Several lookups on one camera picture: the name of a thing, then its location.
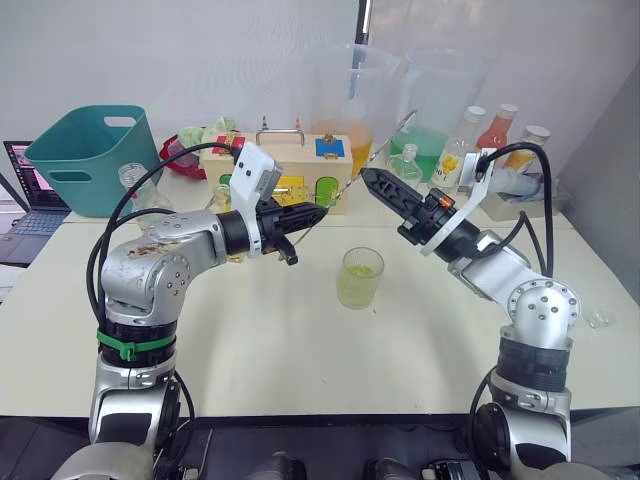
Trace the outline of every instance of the laptop screen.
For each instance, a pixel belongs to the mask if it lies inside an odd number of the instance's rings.
[[[33,209],[49,208],[64,209],[69,207],[58,196],[46,179],[38,172],[24,152],[29,142],[5,142],[11,165],[16,172],[20,186],[27,196],[27,201]]]

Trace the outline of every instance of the laptop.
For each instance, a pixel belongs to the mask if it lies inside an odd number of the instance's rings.
[[[31,142],[4,142],[27,202],[0,174],[0,183],[25,210],[26,215],[8,233],[0,234],[0,262],[29,264],[71,209],[24,156]]]

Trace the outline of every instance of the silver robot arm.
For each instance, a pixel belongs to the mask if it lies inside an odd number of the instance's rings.
[[[326,209],[271,198],[282,169],[246,143],[231,182],[231,212],[168,215],[115,248],[102,269],[106,322],[89,418],[91,445],[71,456],[54,480],[152,478],[153,458],[177,429],[176,327],[187,288],[228,255],[279,251],[297,262],[286,234],[319,222]]]
[[[479,159],[480,154],[467,156],[461,184],[472,191],[460,210],[443,192],[432,189],[423,199],[385,170],[361,174],[370,193],[404,219],[398,233],[424,245],[423,255],[436,253],[451,274],[500,305],[511,320],[500,331],[500,354],[488,381],[493,402],[478,409],[473,442],[489,469],[526,478],[570,461],[571,393],[565,379],[568,331],[579,302],[566,285],[531,270],[516,249],[499,245],[495,233],[480,232],[465,220],[486,196],[491,177],[492,165],[475,178]]]

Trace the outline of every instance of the metal handle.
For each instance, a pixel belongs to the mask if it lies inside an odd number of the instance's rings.
[[[260,145],[260,135],[263,133],[294,133],[300,135],[300,145],[304,147],[304,132],[299,128],[283,128],[283,129],[266,129],[258,130],[256,132],[256,145]]]

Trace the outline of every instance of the plastic pitcher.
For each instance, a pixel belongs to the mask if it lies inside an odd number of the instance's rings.
[[[305,82],[310,95],[308,127],[313,134],[348,135],[356,174],[369,156],[376,118],[400,58],[347,44],[316,52],[310,63]]]
[[[448,136],[464,109],[473,105],[486,76],[485,59],[450,49],[422,48],[406,55],[407,72],[397,117],[416,108],[417,115],[392,140],[392,155],[406,143],[418,146],[422,181],[431,178]]]

